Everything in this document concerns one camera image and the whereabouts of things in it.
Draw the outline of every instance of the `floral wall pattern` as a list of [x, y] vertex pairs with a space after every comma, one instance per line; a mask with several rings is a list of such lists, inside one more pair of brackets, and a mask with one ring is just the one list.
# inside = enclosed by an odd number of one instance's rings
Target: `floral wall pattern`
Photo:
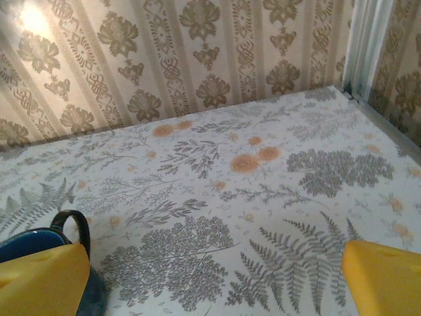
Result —
[[352, 11], [352, 0], [4, 0], [1, 149], [338, 84]]
[[396, 0], [369, 104], [421, 146], [421, 3]]

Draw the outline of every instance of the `wallpaper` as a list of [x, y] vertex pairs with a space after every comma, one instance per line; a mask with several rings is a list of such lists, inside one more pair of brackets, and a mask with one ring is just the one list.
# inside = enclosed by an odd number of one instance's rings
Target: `wallpaper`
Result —
[[353, 0], [3, 0], [0, 145], [341, 81]]
[[369, 103], [421, 146], [421, 2], [396, 0]]

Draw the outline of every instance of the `black handle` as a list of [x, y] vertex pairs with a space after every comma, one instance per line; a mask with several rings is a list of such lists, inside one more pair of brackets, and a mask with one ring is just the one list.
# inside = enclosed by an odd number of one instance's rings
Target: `black handle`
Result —
[[58, 212], [57, 215], [54, 216], [50, 227], [63, 232], [64, 224], [69, 217], [73, 217], [78, 225], [79, 241], [83, 247], [85, 247], [87, 257], [89, 258], [91, 253], [91, 236], [89, 234], [89, 225], [87, 224], [87, 220], [81, 212], [75, 210]]

